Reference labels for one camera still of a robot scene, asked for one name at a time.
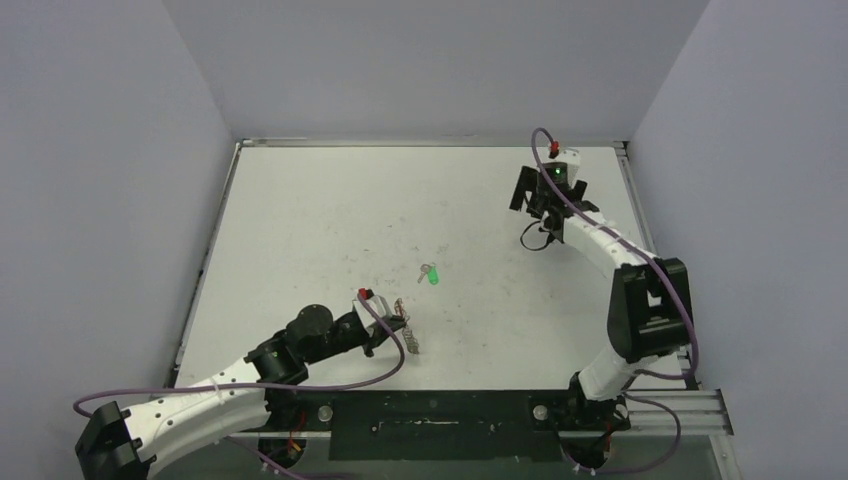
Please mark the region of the large keyring with small rings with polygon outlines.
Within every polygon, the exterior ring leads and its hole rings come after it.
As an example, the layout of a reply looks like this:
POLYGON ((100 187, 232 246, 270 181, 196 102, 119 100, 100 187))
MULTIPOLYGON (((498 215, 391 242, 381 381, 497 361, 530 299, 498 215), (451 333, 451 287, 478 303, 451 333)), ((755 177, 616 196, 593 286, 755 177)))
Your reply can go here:
POLYGON ((410 316, 407 313, 403 300, 401 298, 397 298, 394 303, 394 310, 397 316, 401 317, 405 325, 401 330, 402 337, 404 340, 404 344, 408 353, 412 355, 420 354, 420 345, 418 340, 416 339, 414 332, 410 326, 410 316))

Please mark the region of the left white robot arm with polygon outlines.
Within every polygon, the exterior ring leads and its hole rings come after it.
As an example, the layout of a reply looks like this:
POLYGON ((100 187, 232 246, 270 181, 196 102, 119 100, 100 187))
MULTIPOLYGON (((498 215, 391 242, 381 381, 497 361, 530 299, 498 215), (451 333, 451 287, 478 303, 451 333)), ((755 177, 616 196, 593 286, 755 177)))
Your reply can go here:
POLYGON ((406 325, 406 316, 381 296, 355 299, 339 318, 323 305, 308 305, 284 329, 191 386, 153 389, 149 401, 129 406, 116 402, 118 392, 103 392, 103 405, 87 413, 74 448, 82 474, 148 479, 233 433, 265 424, 286 430, 299 405, 273 391, 306 391, 309 365, 357 348, 371 357, 386 340, 397 342, 406 325))

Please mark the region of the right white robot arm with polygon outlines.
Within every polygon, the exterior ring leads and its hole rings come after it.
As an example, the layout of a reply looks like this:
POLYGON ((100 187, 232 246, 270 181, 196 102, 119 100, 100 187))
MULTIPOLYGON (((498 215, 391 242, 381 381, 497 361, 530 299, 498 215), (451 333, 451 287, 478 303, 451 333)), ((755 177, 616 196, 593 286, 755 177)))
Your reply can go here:
POLYGON ((565 402, 568 421, 593 427, 605 400, 618 397, 661 357, 694 343, 688 272, 675 258, 662 259, 626 239, 600 209, 585 199, 576 165, 546 162, 521 168, 510 201, 547 235, 576 249, 610 280, 607 342, 573 381, 579 392, 565 402))

